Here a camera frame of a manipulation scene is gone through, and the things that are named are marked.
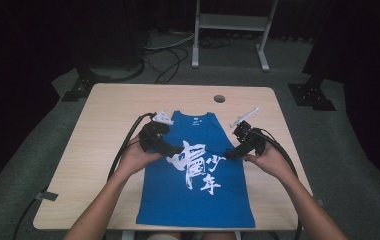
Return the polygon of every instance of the person's right hand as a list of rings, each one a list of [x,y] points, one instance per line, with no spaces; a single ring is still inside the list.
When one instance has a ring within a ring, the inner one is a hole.
[[[254,163],[278,180],[294,175],[283,155],[268,142],[265,144],[265,150],[262,155],[258,153],[256,155],[247,154],[243,157],[243,160]]]

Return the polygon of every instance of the circular hole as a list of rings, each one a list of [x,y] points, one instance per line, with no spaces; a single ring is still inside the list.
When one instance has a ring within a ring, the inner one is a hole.
[[[214,100],[215,100],[215,102],[217,102],[217,103],[223,103],[223,102],[225,102],[225,97],[222,96],[222,95],[216,95],[216,96],[214,97]]]

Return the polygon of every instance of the person's left hand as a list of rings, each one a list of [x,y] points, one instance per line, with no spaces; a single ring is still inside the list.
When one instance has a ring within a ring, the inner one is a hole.
[[[144,152],[139,144],[139,136],[137,135],[128,143],[128,148],[122,154],[115,173],[120,171],[130,177],[145,168],[147,164],[161,157],[162,155],[159,153]]]

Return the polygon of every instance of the blue tank top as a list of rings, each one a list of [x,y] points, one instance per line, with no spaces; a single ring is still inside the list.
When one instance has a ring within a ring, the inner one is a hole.
[[[164,140],[185,149],[146,166],[138,224],[251,228],[242,159],[227,160],[233,149],[214,113],[188,116],[175,111]]]

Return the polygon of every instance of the wooden table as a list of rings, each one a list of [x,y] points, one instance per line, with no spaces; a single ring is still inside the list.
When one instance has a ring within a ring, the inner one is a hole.
[[[217,103],[214,96],[225,102]],[[69,229],[96,197],[118,149],[135,120],[148,112],[174,110],[187,115],[214,112],[231,142],[239,142],[229,127],[237,116],[259,106],[247,121],[252,127],[268,130],[292,158],[301,182],[311,192],[277,98],[270,88],[97,84],[94,86],[59,166],[48,188],[58,194],[56,201],[43,200],[34,219],[38,229]],[[137,134],[144,123],[137,128]],[[250,206],[256,227],[228,230],[293,230],[297,215],[282,185],[250,162],[244,163]],[[209,230],[136,224],[144,172],[128,181],[119,198],[108,229],[118,230]]]

